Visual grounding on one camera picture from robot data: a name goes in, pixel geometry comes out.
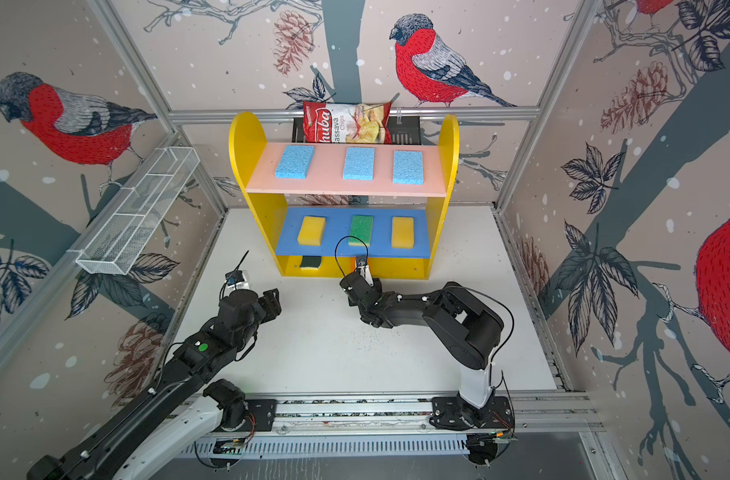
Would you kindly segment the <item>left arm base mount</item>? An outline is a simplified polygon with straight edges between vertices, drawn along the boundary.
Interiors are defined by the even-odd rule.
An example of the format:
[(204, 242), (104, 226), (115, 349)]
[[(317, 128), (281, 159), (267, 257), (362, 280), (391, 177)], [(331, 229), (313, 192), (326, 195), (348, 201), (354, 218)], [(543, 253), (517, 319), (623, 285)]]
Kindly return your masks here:
[(248, 399), (225, 379), (210, 383), (203, 397), (215, 402), (217, 432), (270, 432), (278, 406), (276, 399)]

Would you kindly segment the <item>dark green wavy sponge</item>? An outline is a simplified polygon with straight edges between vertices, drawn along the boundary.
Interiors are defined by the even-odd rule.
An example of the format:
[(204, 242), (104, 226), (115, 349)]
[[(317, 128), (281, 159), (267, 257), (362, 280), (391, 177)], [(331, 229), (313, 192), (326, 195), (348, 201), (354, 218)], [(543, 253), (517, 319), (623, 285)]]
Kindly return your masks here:
[(302, 256), (299, 265), (300, 269), (319, 269), (322, 264), (322, 258), (320, 256)]

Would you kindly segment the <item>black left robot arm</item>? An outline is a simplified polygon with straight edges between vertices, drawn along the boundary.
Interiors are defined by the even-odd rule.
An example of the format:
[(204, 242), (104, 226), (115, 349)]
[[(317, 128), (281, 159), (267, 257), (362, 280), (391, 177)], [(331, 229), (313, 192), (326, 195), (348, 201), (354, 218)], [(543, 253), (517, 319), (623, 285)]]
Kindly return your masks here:
[(218, 314), (180, 343), (146, 391), (106, 425), (60, 457), (45, 455), (28, 479), (110, 479), (185, 400), (225, 367), (243, 359), (259, 327), (282, 312), (280, 293), (238, 289), (219, 300)]

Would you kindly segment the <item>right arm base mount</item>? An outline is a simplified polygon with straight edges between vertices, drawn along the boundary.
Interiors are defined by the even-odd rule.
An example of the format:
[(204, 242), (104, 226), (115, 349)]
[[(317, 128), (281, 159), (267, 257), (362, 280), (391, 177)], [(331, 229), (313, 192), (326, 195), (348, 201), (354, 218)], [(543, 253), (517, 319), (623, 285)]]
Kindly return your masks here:
[(482, 407), (474, 407), (455, 396), (433, 397), (429, 424), (436, 429), (466, 431), (470, 429), (511, 430), (515, 421), (511, 402), (505, 396), (492, 395)]

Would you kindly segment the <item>light blue sponge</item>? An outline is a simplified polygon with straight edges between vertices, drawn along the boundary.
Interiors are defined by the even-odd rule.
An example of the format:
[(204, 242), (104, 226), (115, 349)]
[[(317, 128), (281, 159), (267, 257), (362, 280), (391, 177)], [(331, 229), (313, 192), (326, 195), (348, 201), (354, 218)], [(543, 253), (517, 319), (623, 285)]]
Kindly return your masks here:
[(392, 181), (394, 184), (422, 185), (424, 183), (422, 152), (395, 150), (393, 153)]
[(314, 153), (315, 147), (311, 145), (293, 144), (286, 146), (275, 169), (275, 177), (279, 179), (305, 179)]
[(375, 149), (348, 147), (346, 150), (343, 179), (372, 181), (374, 178)]

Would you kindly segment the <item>yellow sponge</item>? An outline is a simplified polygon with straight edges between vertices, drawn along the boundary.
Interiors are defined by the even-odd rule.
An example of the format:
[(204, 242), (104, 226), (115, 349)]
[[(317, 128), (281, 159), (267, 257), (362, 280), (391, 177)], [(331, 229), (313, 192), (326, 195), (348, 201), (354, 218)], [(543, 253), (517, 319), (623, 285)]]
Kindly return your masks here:
[(302, 220), (297, 243), (301, 246), (320, 247), (326, 228), (326, 218), (305, 216)]
[(391, 247), (410, 250), (415, 246), (415, 220), (413, 217), (392, 218)]

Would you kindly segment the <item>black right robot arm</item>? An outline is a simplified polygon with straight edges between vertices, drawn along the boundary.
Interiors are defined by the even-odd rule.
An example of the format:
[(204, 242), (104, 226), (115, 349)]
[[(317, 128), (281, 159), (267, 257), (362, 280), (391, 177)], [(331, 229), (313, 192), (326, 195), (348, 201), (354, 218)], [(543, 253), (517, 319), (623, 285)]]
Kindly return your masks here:
[(425, 294), (399, 294), (382, 289), (354, 271), (340, 281), (349, 305), (374, 328), (426, 327), (438, 338), (462, 371), (461, 405), (481, 410), (494, 393), (492, 359), (501, 345), (504, 320), (474, 292), (450, 281)]

